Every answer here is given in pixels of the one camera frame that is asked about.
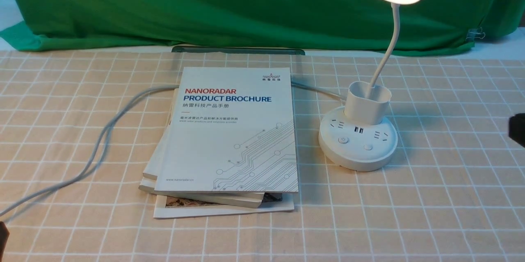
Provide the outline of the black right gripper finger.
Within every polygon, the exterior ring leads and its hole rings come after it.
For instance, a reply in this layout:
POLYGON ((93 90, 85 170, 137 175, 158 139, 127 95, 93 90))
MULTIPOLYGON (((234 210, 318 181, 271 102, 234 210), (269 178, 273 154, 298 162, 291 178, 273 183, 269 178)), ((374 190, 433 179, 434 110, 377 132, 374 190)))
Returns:
POLYGON ((525 147, 525 113, 517 113, 509 118, 509 137, 525 147))

